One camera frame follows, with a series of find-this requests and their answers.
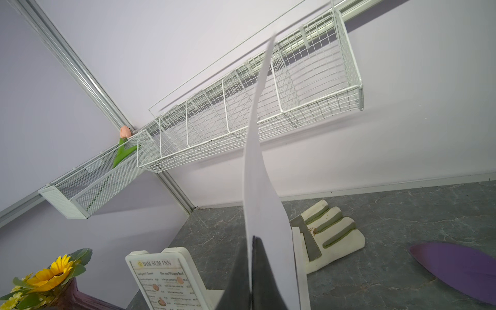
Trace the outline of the special menu sheet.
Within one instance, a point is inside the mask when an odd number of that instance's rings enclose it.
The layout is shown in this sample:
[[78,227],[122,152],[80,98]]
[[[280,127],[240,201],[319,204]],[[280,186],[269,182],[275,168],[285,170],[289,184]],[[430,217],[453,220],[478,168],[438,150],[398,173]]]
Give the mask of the special menu sheet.
[[244,147],[243,207],[247,236],[249,284],[252,290],[253,237],[262,239],[277,288],[287,309],[299,309],[293,234],[288,215],[267,174],[260,144],[257,108],[266,86],[275,38],[271,37],[249,113]]

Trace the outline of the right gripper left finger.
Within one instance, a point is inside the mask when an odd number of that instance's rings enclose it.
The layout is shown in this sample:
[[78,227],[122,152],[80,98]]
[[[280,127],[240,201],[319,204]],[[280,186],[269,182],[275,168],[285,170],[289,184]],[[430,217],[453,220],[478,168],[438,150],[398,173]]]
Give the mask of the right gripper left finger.
[[240,246],[226,290],[216,307],[217,310],[250,310],[251,291],[247,244]]

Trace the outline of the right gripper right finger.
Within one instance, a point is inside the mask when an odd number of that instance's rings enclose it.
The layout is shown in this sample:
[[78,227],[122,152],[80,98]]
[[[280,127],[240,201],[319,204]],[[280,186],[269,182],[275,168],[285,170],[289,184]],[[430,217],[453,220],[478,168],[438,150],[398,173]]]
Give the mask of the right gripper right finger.
[[277,288],[266,250],[261,238],[253,237],[252,249],[252,309],[286,310],[287,307]]

